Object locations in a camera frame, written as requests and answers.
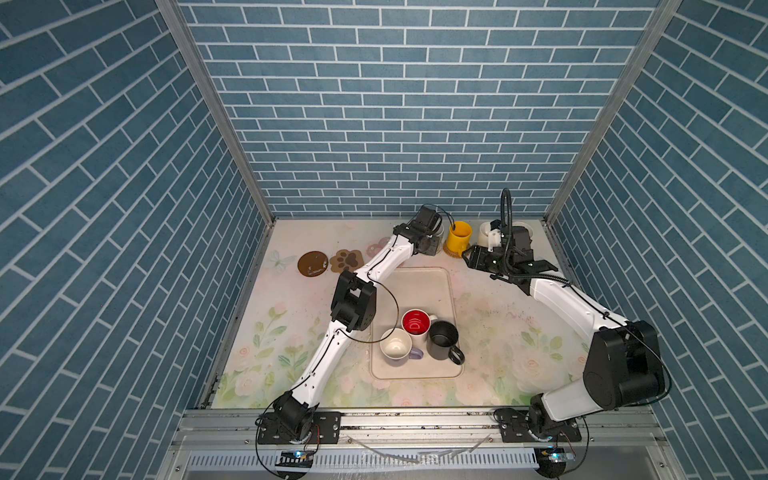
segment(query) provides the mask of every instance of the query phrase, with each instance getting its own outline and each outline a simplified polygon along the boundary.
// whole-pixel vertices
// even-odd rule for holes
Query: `floral tabletop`
[[[469,222],[475,232],[479,221]],[[556,264],[538,221],[536,258]],[[254,284],[215,409],[266,407],[303,373],[330,322],[339,271],[370,260],[392,234],[392,220],[279,220]],[[329,268],[315,277],[296,263],[318,250]],[[516,286],[470,270],[439,250],[402,266],[440,266],[450,275],[464,372],[454,379],[379,380],[369,346],[353,343],[333,372],[323,407],[527,405],[533,395],[581,377],[588,346],[554,312]]]

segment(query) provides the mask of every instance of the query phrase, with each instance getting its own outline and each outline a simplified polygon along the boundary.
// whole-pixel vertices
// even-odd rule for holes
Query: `brown round coaster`
[[[323,252],[308,252],[299,258],[297,266],[304,276],[318,276],[328,268],[328,256]]]

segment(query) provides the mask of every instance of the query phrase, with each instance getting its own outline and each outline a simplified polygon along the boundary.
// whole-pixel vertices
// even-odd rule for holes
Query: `blue brick wall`
[[[263,221],[153,0],[0,3],[0,478],[144,478]]]
[[[684,0],[555,229],[581,285],[654,323],[691,478],[768,466],[768,2]]]
[[[540,217],[657,0],[181,3],[278,215]]]

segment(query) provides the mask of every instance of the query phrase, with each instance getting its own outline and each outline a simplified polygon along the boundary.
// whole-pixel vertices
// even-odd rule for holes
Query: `tray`
[[[448,271],[439,267],[397,268],[384,282],[397,298],[400,317],[397,326],[402,328],[402,315],[411,309],[421,309],[434,314],[440,320],[453,323],[461,336],[453,308],[453,295]],[[371,322],[371,340],[378,340],[395,323],[395,302],[386,290],[377,289],[376,316]],[[378,343],[371,345],[371,375],[380,380],[404,379],[452,379],[462,374],[463,365],[451,360],[435,360],[427,352],[419,360],[388,359]]]

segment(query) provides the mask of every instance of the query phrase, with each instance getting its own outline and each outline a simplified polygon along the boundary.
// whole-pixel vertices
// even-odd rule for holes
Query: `cup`
[[[433,322],[429,327],[427,352],[435,360],[450,359],[456,365],[464,363],[464,353],[456,346],[456,325],[444,320]]]
[[[413,346],[422,350],[427,346],[427,332],[432,322],[437,321],[437,316],[429,315],[424,310],[417,308],[408,310],[402,316],[402,329],[411,336]]]
[[[472,236],[472,227],[466,222],[454,222],[448,228],[448,239],[445,241],[443,249],[452,257],[461,257],[464,250],[469,248],[469,237]]]
[[[413,346],[408,332],[400,328],[388,329],[384,332],[379,347],[384,356],[391,360],[402,360],[406,357],[419,360],[424,357],[424,352]]]

